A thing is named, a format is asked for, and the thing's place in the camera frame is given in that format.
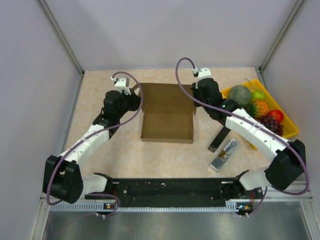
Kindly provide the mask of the brown cardboard box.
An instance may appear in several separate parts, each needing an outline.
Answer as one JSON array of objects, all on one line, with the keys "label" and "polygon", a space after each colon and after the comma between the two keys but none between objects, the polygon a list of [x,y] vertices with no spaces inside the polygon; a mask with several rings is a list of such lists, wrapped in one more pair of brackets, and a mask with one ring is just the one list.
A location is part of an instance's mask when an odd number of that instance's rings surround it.
[{"label": "brown cardboard box", "polygon": [[196,107],[178,84],[142,83],[143,142],[192,144]]}]

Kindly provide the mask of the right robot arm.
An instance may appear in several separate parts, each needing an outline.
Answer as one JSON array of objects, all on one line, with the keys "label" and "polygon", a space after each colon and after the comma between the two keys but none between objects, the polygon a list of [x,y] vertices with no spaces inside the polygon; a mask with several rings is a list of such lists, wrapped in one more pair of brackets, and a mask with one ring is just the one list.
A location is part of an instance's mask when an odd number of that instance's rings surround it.
[{"label": "right robot arm", "polygon": [[287,194],[287,188],[302,174],[307,174],[306,147],[296,139],[290,141],[266,128],[232,99],[222,97],[219,85],[212,78],[204,78],[191,85],[189,97],[196,107],[203,107],[208,115],[228,129],[235,131],[260,150],[268,166],[247,170],[237,176],[233,192],[245,198],[257,188],[273,187]]}]

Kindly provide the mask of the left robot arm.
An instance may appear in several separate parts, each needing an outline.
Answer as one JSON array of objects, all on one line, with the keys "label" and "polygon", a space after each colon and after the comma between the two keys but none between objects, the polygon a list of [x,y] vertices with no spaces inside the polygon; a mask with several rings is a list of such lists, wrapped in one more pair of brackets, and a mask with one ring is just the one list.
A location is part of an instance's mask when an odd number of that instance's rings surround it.
[{"label": "left robot arm", "polygon": [[129,93],[108,91],[103,100],[103,108],[87,132],[72,147],[58,156],[49,156],[45,161],[43,193],[69,204],[91,193],[109,198],[114,191],[113,185],[108,183],[109,177],[102,173],[82,176],[81,168],[123,125],[121,118],[127,112],[138,113],[141,108],[141,97],[134,89],[131,88]]}]

